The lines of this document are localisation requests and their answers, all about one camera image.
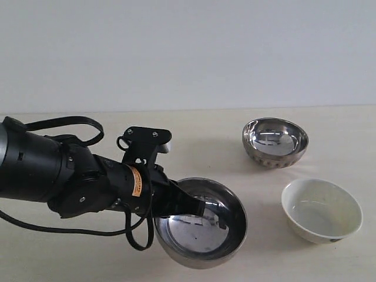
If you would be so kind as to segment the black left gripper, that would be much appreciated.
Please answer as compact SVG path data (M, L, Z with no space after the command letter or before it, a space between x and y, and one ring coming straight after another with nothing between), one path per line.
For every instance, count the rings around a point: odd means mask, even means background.
M101 189L102 210L129 211L140 217L204 214L205 202L168 179L159 165L121 163L105 157L101 165L109 183Z

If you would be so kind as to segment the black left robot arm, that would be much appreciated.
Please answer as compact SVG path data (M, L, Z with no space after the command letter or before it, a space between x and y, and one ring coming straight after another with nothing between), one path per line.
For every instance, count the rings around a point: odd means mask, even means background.
M121 162L93 154L104 130L97 121L68 116L24 124L1 123L1 197L46 203L67 219L104 210L139 216L201 216L205 203L170 180L156 164L167 153L166 129L132 126L117 138Z

